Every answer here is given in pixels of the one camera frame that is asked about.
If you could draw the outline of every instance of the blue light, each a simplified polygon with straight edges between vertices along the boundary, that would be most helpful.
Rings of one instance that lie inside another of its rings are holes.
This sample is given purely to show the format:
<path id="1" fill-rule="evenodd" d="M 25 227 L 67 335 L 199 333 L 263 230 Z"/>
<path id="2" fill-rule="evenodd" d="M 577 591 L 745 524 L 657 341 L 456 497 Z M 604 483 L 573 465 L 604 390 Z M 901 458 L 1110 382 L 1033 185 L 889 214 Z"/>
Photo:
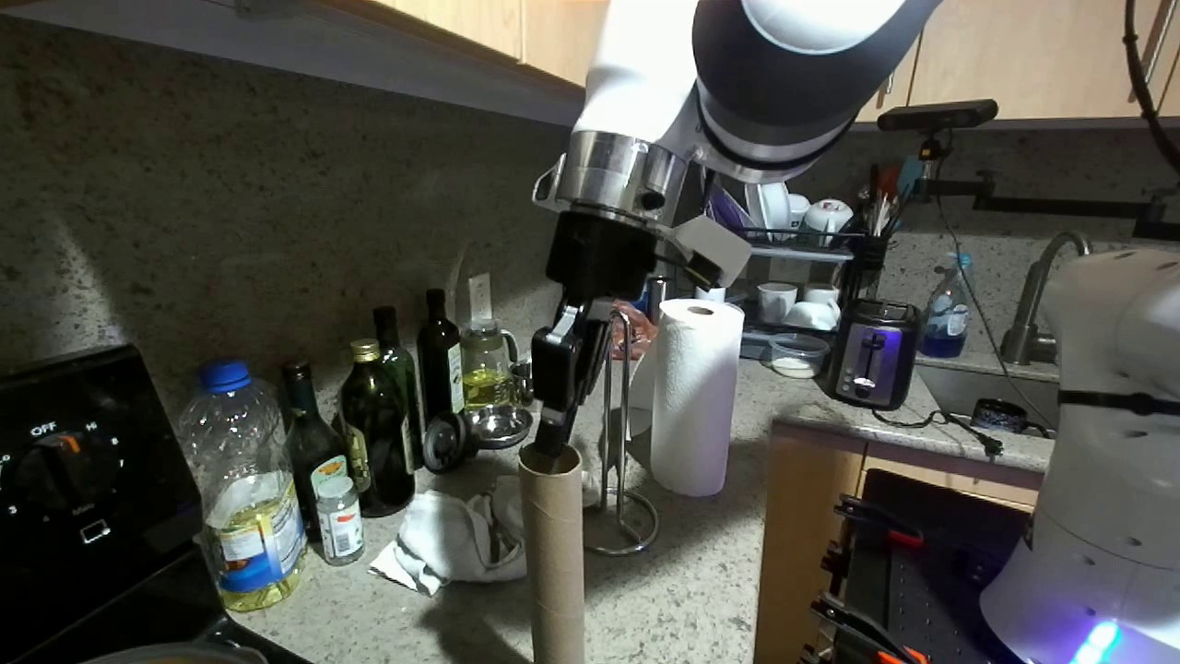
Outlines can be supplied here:
<path id="1" fill-rule="evenodd" d="M 1117 642 L 1117 620 L 1103 620 L 1093 626 L 1093 635 L 1079 642 L 1068 664 L 1106 664 L 1114 642 Z"/>

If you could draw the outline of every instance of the wine bottle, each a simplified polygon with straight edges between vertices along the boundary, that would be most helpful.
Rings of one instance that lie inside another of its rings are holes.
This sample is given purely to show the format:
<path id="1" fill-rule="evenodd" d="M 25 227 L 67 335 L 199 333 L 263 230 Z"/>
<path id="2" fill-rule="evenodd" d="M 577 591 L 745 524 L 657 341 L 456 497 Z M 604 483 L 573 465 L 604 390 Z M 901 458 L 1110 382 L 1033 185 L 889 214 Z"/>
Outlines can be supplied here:
<path id="1" fill-rule="evenodd" d="M 354 341 L 354 368 L 341 389 L 341 433 L 352 448 L 352 475 L 363 494 L 363 517 L 386 517 L 408 506 L 414 475 L 402 448 L 398 389 L 386 382 L 378 341 Z"/>
<path id="2" fill-rule="evenodd" d="M 380 368 L 396 382 L 398 411 L 405 412 L 402 416 L 405 474 L 418 474 L 422 470 L 418 377 L 414 377 L 414 360 L 402 352 L 402 341 L 398 341 L 398 312 L 378 307 L 373 333 L 380 344 Z"/>
<path id="3" fill-rule="evenodd" d="M 462 411 L 466 411 L 466 368 L 462 368 L 462 333 L 445 318 L 441 287 L 429 287 L 429 318 L 418 333 L 422 363 L 422 448 L 430 474 L 449 474 L 471 458 Z"/>
<path id="4" fill-rule="evenodd" d="M 342 438 L 325 426 L 309 363 L 289 363 L 284 366 L 284 396 L 289 396 L 289 453 L 295 474 L 295 494 L 307 535 L 317 543 L 317 494 L 309 486 L 314 470 L 322 470 L 328 458 L 347 453 Z"/>

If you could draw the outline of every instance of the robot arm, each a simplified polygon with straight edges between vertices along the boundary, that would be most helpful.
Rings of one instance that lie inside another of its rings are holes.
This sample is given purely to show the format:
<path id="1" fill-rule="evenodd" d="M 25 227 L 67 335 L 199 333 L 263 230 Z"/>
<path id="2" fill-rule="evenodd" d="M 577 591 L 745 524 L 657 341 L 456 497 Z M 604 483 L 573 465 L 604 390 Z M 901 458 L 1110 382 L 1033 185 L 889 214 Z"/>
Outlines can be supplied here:
<path id="1" fill-rule="evenodd" d="M 763 185 L 803 174 L 917 42 L 936 0 L 611 0 L 588 107 L 530 201 L 556 210 L 545 277 L 562 321 L 535 335 L 562 448 L 596 377 L 600 298 L 633 298 L 657 254 L 718 280 L 712 249 L 676 234 L 685 174 Z"/>

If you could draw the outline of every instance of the paper towel roll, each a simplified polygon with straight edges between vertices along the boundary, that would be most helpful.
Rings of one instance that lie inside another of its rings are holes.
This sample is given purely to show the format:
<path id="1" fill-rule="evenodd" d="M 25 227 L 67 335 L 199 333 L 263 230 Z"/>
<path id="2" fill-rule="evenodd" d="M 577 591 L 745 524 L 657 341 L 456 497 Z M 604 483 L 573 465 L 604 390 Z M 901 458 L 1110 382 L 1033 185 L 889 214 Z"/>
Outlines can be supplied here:
<path id="1" fill-rule="evenodd" d="M 535 664 L 584 664 L 584 462 L 577 449 L 520 449 L 526 527 L 530 658 Z"/>
<path id="2" fill-rule="evenodd" d="M 652 475 L 703 497 L 725 486 L 729 421 L 745 313 L 725 304 L 668 298 L 652 352 Z"/>

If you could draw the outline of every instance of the white robot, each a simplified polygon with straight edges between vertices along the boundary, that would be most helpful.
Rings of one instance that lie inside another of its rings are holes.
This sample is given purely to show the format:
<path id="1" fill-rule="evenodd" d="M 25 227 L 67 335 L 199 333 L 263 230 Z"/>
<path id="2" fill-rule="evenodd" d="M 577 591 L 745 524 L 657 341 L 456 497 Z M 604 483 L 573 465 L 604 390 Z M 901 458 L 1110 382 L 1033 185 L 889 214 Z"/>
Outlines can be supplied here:
<path id="1" fill-rule="evenodd" d="M 936 0 L 611 0 L 588 110 L 535 185 L 562 214 L 562 325 L 535 335 L 540 448 L 567 448 L 596 377 L 593 298 L 639 296 L 685 174 L 789 181 L 834 149 Z M 982 610 L 1022 660 L 1180 660 L 1180 264 L 1097 254 L 1062 304 L 1062 421 L 1036 527 Z"/>
<path id="2" fill-rule="evenodd" d="M 986 591 L 1022 660 L 1180 660 L 1180 254 L 1077 259 L 1036 524 Z"/>

